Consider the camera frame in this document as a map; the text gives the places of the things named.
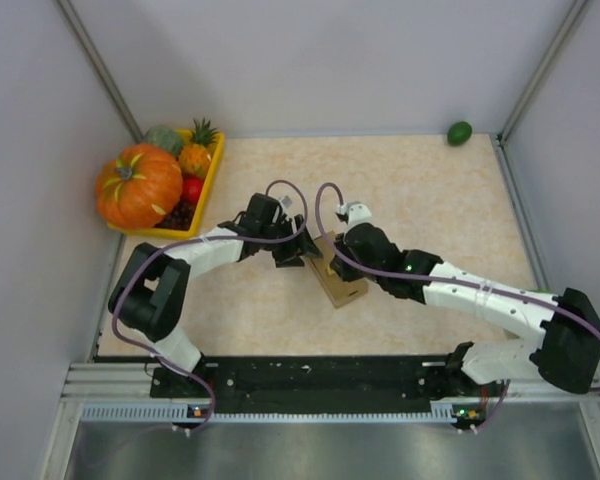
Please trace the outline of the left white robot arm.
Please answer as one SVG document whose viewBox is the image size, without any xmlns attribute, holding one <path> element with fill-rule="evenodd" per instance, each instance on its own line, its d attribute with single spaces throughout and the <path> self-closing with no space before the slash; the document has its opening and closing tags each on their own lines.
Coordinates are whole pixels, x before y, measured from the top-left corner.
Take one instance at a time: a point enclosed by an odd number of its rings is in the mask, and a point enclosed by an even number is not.
<svg viewBox="0 0 600 480">
<path fill-rule="evenodd" d="M 108 302 L 114 334 L 173 370 L 172 384 L 185 396 L 206 387 L 203 358 L 179 320 L 188 283 L 212 270 L 268 251 L 278 268 L 302 267 L 321 251 L 306 231 L 306 215 L 287 214 L 290 200 L 256 193 L 247 208 L 188 241 L 135 247 Z"/>
</svg>

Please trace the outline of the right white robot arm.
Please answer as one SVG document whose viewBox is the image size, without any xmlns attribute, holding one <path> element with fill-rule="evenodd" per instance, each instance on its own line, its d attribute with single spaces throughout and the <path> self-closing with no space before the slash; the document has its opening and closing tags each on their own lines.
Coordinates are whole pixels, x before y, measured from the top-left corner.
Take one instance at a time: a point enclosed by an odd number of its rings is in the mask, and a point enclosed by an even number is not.
<svg viewBox="0 0 600 480">
<path fill-rule="evenodd" d="M 585 293 L 492 282 L 435 254 L 402 250 L 369 223 L 338 234 L 333 249 L 331 268 L 344 281 L 365 277 L 395 298 L 472 314 L 513 334 L 500 345 L 459 345 L 446 365 L 454 393 L 467 396 L 496 380 L 534 379 L 572 394 L 597 391 L 600 318 Z"/>
</svg>

